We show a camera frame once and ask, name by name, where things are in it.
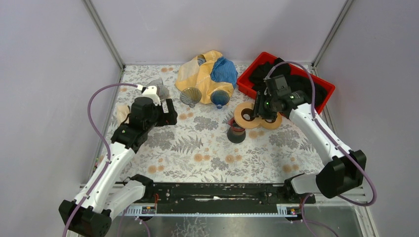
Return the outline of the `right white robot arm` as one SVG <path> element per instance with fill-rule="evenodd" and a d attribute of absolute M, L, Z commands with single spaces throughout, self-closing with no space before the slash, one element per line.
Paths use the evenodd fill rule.
<path fill-rule="evenodd" d="M 312 108 L 301 90 L 292 91 L 284 76 L 264 79 L 266 89 L 257 93 L 254 116 L 275 120 L 281 114 L 292 121 L 313 145 L 324 165 L 315 174 L 300 174 L 285 181 L 284 199 L 298 202 L 303 194 L 321 193 L 334 198 L 362 185 L 366 155 L 344 144 Z"/>

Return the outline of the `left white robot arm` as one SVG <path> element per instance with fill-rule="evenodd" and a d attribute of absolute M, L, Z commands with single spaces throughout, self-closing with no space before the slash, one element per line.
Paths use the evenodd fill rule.
<path fill-rule="evenodd" d="M 143 182 L 130 180 L 119 191 L 111 190 L 122 170 L 132 160 L 154 127 L 175 125 L 177 112 L 172 99 L 166 99 L 168 112 L 151 98 L 138 97 L 131 106 L 128 122 L 115 130 L 107 157 L 97 167 L 88 183 L 72 201 L 64 200 L 59 206 L 60 216 L 67 231 L 84 237 L 103 237 L 115 219 L 131 203 L 147 203 L 153 190 Z"/>

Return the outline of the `dark glass carafe red rim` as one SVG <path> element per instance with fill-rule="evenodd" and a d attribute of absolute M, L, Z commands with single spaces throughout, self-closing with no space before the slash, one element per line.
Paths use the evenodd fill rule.
<path fill-rule="evenodd" d="M 227 131 L 228 140 L 235 144 L 242 143 L 246 138 L 246 130 L 239 126 L 234 118 L 231 118 L 228 124 L 230 125 Z"/>

